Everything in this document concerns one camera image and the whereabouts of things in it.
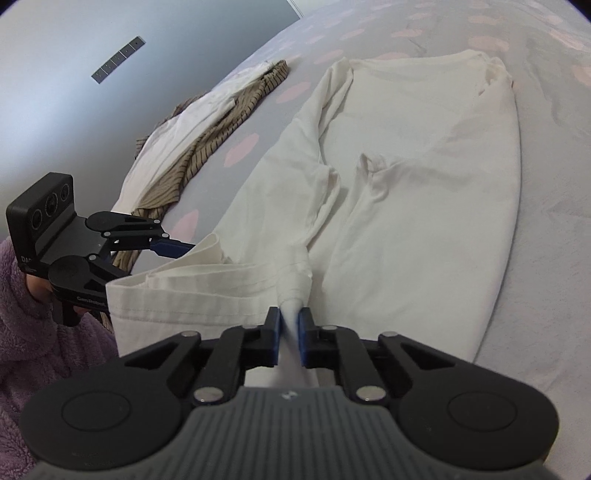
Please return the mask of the person's left hand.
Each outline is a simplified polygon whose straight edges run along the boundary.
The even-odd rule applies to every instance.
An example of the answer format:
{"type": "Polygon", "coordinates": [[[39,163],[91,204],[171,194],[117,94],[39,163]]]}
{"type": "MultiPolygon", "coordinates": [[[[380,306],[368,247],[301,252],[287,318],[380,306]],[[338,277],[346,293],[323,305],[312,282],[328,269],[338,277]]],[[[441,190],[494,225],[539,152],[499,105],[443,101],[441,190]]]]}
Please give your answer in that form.
{"type": "Polygon", "coordinates": [[[65,324],[66,321],[78,320],[87,313],[87,310],[80,307],[67,307],[60,302],[54,304],[55,296],[51,284],[29,274],[18,274],[13,290],[23,314],[31,319],[52,318],[65,324]]]}

